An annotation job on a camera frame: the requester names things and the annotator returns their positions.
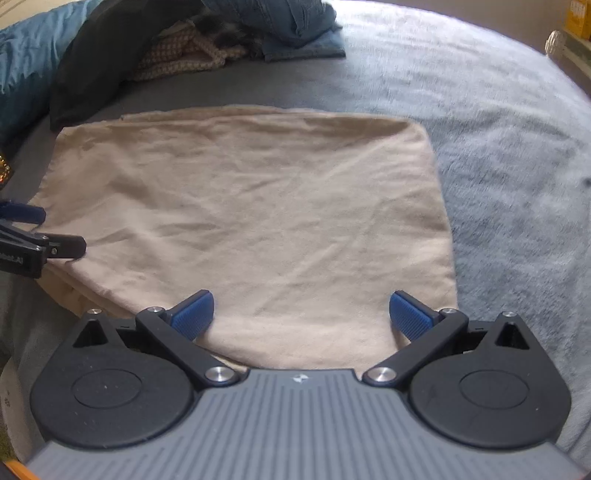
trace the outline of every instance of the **pile of clothes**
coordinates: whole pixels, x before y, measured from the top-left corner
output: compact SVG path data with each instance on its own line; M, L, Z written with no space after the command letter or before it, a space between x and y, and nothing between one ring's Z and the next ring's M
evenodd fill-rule
M0 148L50 112L87 120L126 80L212 70L243 57L344 57L322 0L82 0L0 31Z

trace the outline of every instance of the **blue pillow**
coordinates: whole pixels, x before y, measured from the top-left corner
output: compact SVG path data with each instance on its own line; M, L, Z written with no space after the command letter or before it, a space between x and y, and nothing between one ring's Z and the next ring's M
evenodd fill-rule
M60 59L100 0L82 0L0 30L0 145L46 113Z

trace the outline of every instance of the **gray blanket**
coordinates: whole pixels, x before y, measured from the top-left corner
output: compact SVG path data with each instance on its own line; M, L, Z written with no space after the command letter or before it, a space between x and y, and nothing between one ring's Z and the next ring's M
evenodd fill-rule
M244 61L157 80L95 119L255 103L421 122L452 224L460 308L527 320L572 391L560 446L591 466L591 103L551 61L498 34L413 9L334 5L346 60ZM4 196L35 193L51 156L47 125L21 149ZM73 319L32 282L1 281L0 334L28 390Z

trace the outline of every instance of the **beige cloth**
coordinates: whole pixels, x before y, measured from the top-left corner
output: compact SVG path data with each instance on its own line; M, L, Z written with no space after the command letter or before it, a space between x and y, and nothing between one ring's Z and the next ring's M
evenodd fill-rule
M362 371L397 348L394 290L456 304L433 152L402 119L227 107L66 128L33 203L88 243L48 265L58 301L137 312L207 288L200 344L247 365Z

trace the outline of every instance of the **gray gripper housing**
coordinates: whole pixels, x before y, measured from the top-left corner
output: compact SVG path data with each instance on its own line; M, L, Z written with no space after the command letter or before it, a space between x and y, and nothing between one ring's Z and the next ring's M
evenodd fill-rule
M250 371L210 388L166 433L117 450L49 442L28 464L41 480L579 480L551 443L464 447L422 425L395 390L350 370Z

